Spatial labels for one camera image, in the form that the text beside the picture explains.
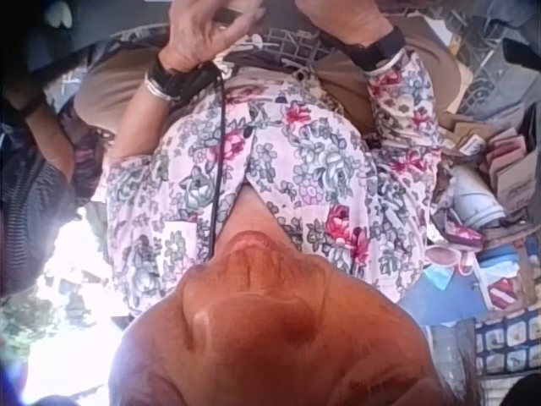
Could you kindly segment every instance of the black watch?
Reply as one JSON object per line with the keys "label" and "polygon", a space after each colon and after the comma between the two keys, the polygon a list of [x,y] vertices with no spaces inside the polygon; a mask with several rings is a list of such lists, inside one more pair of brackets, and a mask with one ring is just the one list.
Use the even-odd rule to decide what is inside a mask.
{"label": "black watch", "polygon": [[176,105],[186,105],[196,94],[214,83],[220,74],[220,69],[212,62],[202,63],[188,73],[165,69],[156,56],[145,76],[145,84],[154,96]]}
{"label": "black watch", "polygon": [[336,41],[334,38],[334,41],[331,41],[332,45],[348,55],[365,72],[376,70],[406,46],[406,39],[398,27],[369,47],[346,45]]}
{"label": "black watch", "polygon": [[146,84],[155,96],[177,102],[182,98],[182,88],[186,85],[189,76],[190,73],[185,74],[175,69],[165,69],[160,58],[156,56],[146,74]]}

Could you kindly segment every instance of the person's arm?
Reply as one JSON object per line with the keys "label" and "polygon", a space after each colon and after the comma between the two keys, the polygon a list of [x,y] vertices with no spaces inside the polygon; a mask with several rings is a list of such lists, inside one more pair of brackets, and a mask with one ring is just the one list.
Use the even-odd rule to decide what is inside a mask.
{"label": "person's arm", "polygon": [[[225,0],[174,0],[169,12],[171,35],[159,58],[167,70],[187,73],[212,60],[245,36],[265,13],[255,8],[239,16],[222,30],[212,18]],[[143,84],[137,90],[120,125],[112,161],[137,155],[150,155],[158,146],[168,102],[154,96]]]}
{"label": "person's arm", "polygon": [[[348,45],[368,47],[393,28],[374,0],[333,0],[332,5],[331,0],[297,0],[297,5],[322,30]],[[377,172],[377,184],[369,189],[379,202],[374,216],[384,231],[381,238],[371,235],[380,253],[373,261],[380,269],[379,283],[398,275],[389,278],[389,290],[403,295],[420,275],[440,161],[434,92],[419,56],[406,49],[364,74],[380,144],[365,156]]]}
{"label": "person's arm", "polygon": [[[9,75],[6,82],[3,96],[18,111],[41,93],[26,72],[21,73],[17,79]],[[69,183],[75,169],[74,148],[58,122],[57,114],[43,101],[25,117],[25,122],[45,160],[60,171]]]}

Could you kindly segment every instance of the woman's neck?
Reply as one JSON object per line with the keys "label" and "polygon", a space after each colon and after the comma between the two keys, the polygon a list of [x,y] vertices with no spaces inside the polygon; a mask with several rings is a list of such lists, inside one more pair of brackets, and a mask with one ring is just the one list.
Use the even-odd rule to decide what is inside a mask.
{"label": "woman's neck", "polygon": [[262,232],[277,243],[294,249],[287,234],[280,227],[257,192],[249,185],[243,186],[238,193],[235,206],[216,241],[216,253],[223,250],[233,237],[244,231]]}

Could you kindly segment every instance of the floral blouse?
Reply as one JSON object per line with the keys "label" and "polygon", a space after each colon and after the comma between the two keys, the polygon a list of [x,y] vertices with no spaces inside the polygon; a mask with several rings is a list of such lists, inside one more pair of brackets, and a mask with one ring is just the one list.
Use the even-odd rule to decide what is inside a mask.
{"label": "floral blouse", "polygon": [[[396,302],[421,274],[441,137],[416,53],[366,75],[377,127],[368,138],[314,78],[241,69],[227,80],[216,232],[250,184],[299,251],[325,257]],[[154,155],[111,168],[113,281],[135,314],[207,261],[220,114],[221,95],[209,88]]]}

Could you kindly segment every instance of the woman's wrist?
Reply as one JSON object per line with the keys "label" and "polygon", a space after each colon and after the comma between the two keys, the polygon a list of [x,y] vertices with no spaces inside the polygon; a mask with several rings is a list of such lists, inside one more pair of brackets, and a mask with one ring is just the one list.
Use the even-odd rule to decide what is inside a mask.
{"label": "woman's wrist", "polygon": [[383,14],[365,18],[363,21],[359,21],[356,26],[358,26],[357,30],[353,30],[339,38],[346,45],[369,47],[384,36],[389,35],[394,28]]}
{"label": "woman's wrist", "polygon": [[198,63],[190,62],[188,58],[184,58],[178,55],[177,52],[174,52],[169,45],[166,45],[158,54],[161,65],[166,70],[177,70],[178,72],[183,72],[185,74],[191,72],[197,66]]}

